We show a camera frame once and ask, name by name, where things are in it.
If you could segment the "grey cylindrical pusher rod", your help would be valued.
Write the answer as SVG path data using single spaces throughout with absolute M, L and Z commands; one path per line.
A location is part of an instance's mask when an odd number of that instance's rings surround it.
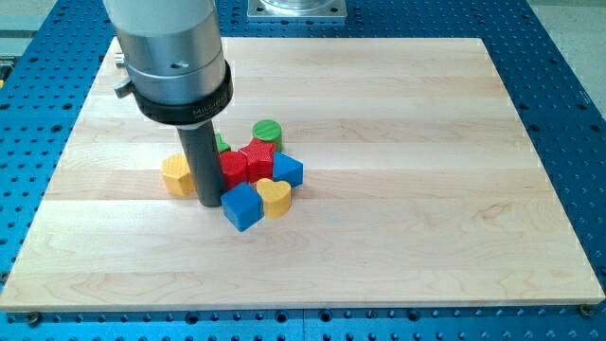
M 198 200 L 206 207 L 220 206 L 225 184 L 212 121 L 178 126 L 177 132 Z

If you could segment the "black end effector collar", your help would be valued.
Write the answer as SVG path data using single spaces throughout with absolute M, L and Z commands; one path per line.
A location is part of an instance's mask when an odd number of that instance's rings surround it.
M 114 87 L 119 99 L 133 95 L 139 111 L 158 123 L 184 126 L 205 123 L 227 107 L 234 94 L 231 68 L 224 62 L 222 83 L 209 95 L 187 104 L 169 105 L 151 101 L 140 95 L 134 83 L 127 78 Z

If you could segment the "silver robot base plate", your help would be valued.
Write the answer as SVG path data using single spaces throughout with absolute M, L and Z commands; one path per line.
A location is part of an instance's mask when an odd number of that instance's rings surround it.
M 346 0 L 249 0 L 247 16 L 253 19 L 345 19 Z

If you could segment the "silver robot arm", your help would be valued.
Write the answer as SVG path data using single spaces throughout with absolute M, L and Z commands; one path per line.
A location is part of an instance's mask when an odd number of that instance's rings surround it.
M 133 96 L 147 118 L 176 128 L 198 199 L 217 207 L 225 192 L 213 117 L 233 97 L 212 0 L 104 0 Z

